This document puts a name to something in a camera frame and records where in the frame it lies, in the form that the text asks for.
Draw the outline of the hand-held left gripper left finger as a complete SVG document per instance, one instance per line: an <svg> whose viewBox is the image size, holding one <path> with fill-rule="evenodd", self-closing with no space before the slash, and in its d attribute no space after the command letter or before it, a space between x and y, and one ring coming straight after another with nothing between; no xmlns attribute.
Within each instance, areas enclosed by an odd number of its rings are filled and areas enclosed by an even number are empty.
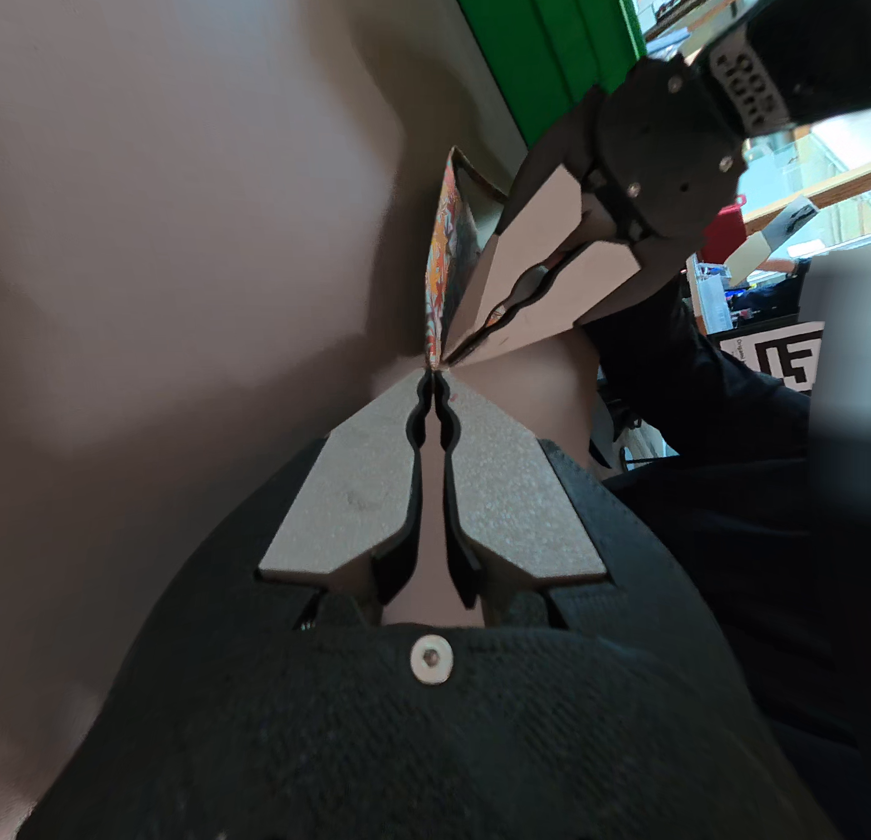
<svg viewBox="0 0 871 840"><path fill-rule="evenodd" d="M349 596L381 622L416 568L432 395L432 372L417 369L330 432L259 563L264 580Z"/></svg>

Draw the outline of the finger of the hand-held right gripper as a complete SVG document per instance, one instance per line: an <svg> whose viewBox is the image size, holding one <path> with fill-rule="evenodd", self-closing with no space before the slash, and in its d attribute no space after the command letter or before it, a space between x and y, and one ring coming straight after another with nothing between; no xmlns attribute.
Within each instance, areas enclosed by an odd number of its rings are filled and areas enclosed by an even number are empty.
<svg viewBox="0 0 871 840"><path fill-rule="evenodd" d="M597 204L589 197L584 206L583 199L579 181L558 166L510 223L499 219L450 324L448 348L482 321L484 312L507 296L525 271L538 265L552 268L563 256L596 242L563 246L575 229L594 222Z"/></svg>
<svg viewBox="0 0 871 840"><path fill-rule="evenodd" d="M481 363L562 334L640 269L629 247L612 241L593 242L552 268L530 268L482 321L449 345L444 364Z"/></svg>

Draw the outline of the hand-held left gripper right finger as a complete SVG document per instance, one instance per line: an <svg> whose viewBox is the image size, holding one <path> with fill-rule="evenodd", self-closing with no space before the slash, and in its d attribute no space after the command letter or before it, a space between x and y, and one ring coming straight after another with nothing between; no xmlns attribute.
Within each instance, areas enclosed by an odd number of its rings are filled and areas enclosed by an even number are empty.
<svg viewBox="0 0 871 840"><path fill-rule="evenodd" d="M448 371L435 374L442 507L452 582L485 627L518 594L607 580L582 519L537 437Z"/></svg>

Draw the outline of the maple leaf patterned origami paper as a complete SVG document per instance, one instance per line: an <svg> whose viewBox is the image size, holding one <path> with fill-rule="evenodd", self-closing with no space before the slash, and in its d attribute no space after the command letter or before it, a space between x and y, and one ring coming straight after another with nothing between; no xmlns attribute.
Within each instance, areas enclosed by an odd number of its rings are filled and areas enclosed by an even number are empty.
<svg viewBox="0 0 871 840"><path fill-rule="evenodd" d="M445 366L448 333L507 195L452 146L446 159L424 273L423 358L430 371Z"/></svg>

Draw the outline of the red plastic case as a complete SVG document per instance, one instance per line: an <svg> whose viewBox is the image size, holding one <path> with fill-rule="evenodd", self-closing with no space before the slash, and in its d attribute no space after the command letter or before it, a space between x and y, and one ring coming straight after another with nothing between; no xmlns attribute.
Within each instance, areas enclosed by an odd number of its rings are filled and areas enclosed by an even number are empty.
<svg viewBox="0 0 871 840"><path fill-rule="evenodd" d="M731 205L724 206L705 228L705 243L699 251L700 262L723 265L746 240L743 207L746 196L738 194Z"/></svg>

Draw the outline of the clear plastic bin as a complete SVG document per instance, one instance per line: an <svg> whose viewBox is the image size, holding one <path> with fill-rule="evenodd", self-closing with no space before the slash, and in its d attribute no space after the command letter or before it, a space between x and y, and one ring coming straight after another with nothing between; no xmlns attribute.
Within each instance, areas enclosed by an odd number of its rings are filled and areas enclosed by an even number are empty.
<svg viewBox="0 0 871 840"><path fill-rule="evenodd" d="M724 265L710 264L692 255L686 263L693 315L703 334L731 331L734 321L726 298L731 275Z"/></svg>

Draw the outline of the green partition panel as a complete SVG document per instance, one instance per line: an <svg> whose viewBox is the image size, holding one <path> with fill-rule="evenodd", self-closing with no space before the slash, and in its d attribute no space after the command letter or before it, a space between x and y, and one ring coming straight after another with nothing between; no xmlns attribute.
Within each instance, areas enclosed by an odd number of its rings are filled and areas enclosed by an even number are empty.
<svg viewBox="0 0 871 840"><path fill-rule="evenodd" d="M646 53L633 0L456 0L527 147Z"/></svg>

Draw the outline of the black equipment box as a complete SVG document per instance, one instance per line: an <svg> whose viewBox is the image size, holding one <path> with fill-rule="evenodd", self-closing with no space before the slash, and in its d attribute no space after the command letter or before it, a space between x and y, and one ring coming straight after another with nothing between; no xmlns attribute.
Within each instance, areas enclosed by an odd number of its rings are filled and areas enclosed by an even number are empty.
<svg viewBox="0 0 871 840"><path fill-rule="evenodd" d="M804 279L812 261L796 261L783 280L742 290L728 300L738 326L761 323L798 314Z"/></svg>

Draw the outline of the person's dark clothed body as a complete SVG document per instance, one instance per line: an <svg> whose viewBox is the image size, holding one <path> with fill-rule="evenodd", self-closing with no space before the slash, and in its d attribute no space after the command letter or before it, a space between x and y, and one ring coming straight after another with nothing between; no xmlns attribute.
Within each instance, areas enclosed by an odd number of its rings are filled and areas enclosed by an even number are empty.
<svg viewBox="0 0 871 840"><path fill-rule="evenodd" d="M824 604L807 459L696 464L607 478L699 590L779 745L844 838L869 838L859 713Z"/></svg>

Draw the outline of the white printed tag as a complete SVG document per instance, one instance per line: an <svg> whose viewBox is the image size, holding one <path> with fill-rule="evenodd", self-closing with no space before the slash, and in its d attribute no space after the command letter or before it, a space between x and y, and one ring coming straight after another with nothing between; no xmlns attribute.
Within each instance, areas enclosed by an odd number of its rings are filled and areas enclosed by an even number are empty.
<svg viewBox="0 0 871 840"><path fill-rule="evenodd" d="M792 323L753 331L735 329L713 335L719 349L751 370L779 379L787 388L810 396L822 345L824 323Z"/></svg>

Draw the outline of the wooden rail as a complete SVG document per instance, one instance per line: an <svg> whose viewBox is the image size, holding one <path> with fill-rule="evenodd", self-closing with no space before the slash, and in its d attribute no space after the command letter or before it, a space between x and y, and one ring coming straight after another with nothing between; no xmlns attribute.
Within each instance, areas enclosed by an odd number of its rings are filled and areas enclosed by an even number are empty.
<svg viewBox="0 0 871 840"><path fill-rule="evenodd" d="M818 208L837 205L870 191L870 163L839 173L813 186L743 214L746 235L760 232L792 201L804 196Z"/></svg>

